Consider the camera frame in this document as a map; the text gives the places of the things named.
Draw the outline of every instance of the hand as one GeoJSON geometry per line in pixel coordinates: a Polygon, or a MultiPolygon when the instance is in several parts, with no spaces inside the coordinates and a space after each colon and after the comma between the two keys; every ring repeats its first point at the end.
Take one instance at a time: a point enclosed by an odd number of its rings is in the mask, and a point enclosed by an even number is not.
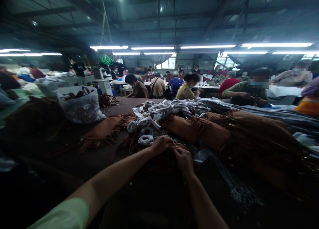
{"type": "Polygon", "coordinates": [[[150,150],[154,153],[154,156],[164,152],[169,146],[172,146],[174,141],[168,135],[159,136],[154,143],[150,146],[150,150]]]}
{"type": "Polygon", "coordinates": [[[174,153],[176,155],[178,167],[181,170],[184,178],[188,179],[191,176],[193,176],[195,174],[194,163],[193,163],[193,158],[190,152],[187,151],[186,149],[177,148],[174,150],[174,153]]]}
{"type": "Polygon", "coordinates": [[[240,93],[240,96],[242,97],[242,98],[244,98],[244,99],[251,99],[251,95],[250,95],[250,93],[245,93],[245,92],[241,92],[240,93]]]}

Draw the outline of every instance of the gray hair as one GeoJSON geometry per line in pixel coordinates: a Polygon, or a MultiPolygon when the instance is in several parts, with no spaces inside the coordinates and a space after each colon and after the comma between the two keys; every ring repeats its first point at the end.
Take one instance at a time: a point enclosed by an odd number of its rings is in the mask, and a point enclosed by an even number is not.
{"type": "Polygon", "coordinates": [[[236,77],[236,72],[235,71],[228,71],[227,75],[229,75],[230,77],[236,77]]]}

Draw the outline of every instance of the tan fabric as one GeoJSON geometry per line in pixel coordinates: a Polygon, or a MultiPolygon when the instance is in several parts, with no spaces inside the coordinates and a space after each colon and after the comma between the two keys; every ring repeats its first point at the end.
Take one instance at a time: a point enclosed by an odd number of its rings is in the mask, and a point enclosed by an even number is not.
{"type": "Polygon", "coordinates": [[[312,73],[309,71],[303,71],[300,73],[294,73],[292,70],[285,71],[275,77],[271,82],[277,86],[286,87],[304,87],[312,80],[312,73]]]}
{"type": "Polygon", "coordinates": [[[133,89],[134,98],[149,98],[149,93],[147,92],[147,88],[145,85],[137,81],[139,84],[133,89]]]}
{"type": "Polygon", "coordinates": [[[184,99],[194,99],[195,98],[192,90],[187,85],[182,85],[180,88],[181,89],[180,89],[179,93],[177,93],[178,99],[184,100],[184,99]]]}
{"type": "Polygon", "coordinates": [[[159,77],[155,77],[154,79],[151,80],[151,90],[152,90],[152,88],[153,88],[153,95],[154,96],[157,96],[157,97],[162,96],[163,93],[165,92],[164,80],[162,80],[159,77]]]}

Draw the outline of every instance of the forearm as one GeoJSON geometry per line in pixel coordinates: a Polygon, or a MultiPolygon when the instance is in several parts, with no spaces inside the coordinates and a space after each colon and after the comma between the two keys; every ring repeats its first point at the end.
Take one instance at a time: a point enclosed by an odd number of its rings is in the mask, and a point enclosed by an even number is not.
{"type": "Polygon", "coordinates": [[[87,181],[67,199],[79,197],[89,205],[87,226],[105,204],[150,158],[150,148],[146,148],[107,167],[87,181]]]}
{"type": "Polygon", "coordinates": [[[186,179],[186,183],[198,228],[228,228],[198,177],[194,174],[186,179]]]}

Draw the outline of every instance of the clear plastic bag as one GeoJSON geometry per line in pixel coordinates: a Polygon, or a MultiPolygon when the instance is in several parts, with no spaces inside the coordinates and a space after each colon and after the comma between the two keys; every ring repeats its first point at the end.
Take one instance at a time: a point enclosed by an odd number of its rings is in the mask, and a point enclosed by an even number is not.
{"type": "Polygon", "coordinates": [[[106,118],[100,111],[96,88],[88,86],[59,88],[57,97],[65,117],[73,123],[88,124],[106,118]],[[79,98],[68,97],[69,94],[77,95],[80,91],[84,92],[83,96],[79,98]]]}

